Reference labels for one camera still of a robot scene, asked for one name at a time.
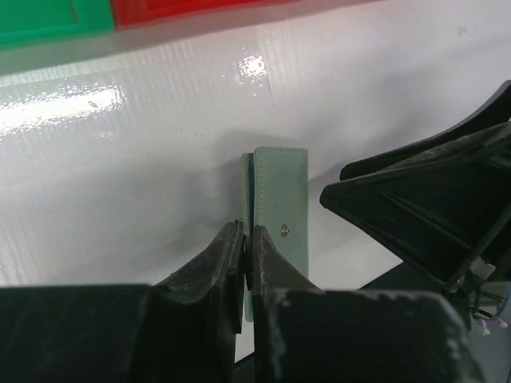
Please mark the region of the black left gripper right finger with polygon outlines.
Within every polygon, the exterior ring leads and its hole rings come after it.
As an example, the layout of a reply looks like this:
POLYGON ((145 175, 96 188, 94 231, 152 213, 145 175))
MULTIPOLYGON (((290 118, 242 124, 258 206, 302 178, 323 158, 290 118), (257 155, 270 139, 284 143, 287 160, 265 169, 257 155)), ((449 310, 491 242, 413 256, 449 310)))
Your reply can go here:
POLYGON ((464 322, 439 294, 320 290, 252 235, 258 382, 482 382, 464 322))

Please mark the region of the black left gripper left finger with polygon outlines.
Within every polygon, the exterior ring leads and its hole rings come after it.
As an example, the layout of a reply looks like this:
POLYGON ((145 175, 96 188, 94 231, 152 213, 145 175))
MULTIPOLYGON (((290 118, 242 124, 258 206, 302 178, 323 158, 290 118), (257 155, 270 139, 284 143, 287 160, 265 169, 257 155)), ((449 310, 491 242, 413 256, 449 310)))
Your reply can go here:
POLYGON ((2 288, 2 381, 231 381, 243 255, 234 221, 154 286, 2 288))

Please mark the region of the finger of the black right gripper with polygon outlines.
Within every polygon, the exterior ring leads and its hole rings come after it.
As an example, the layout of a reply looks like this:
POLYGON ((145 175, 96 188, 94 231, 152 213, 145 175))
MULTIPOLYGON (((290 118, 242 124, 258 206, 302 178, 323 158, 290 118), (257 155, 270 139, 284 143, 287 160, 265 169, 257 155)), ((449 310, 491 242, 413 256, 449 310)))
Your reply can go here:
POLYGON ((510 124, 330 184, 320 203, 434 281, 510 269, 510 124))
POLYGON ((456 140, 462 136, 480 132, 485 128, 508 122, 510 119, 510 80, 505 81, 497 91, 476 111, 453 127, 424 140, 396 148, 388 152, 347 164, 340 172, 340 180, 365 176, 412 156, 456 140))

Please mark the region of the grey-green card holder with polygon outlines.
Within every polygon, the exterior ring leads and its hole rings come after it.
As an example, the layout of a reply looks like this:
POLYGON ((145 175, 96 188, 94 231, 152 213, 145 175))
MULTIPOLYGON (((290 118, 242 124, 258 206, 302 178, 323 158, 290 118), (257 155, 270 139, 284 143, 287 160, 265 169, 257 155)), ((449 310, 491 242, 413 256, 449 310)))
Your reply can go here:
POLYGON ((257 236, 265 227, 276 250, 301 275, 308 276, 308 151, 302 148, 260 147, 241 156, 242 220, 248 253, 245 318, 253 323, 255 351, 264 349, 260 339, 263 321, 256 315, 260 289, 253 270, 257 236))

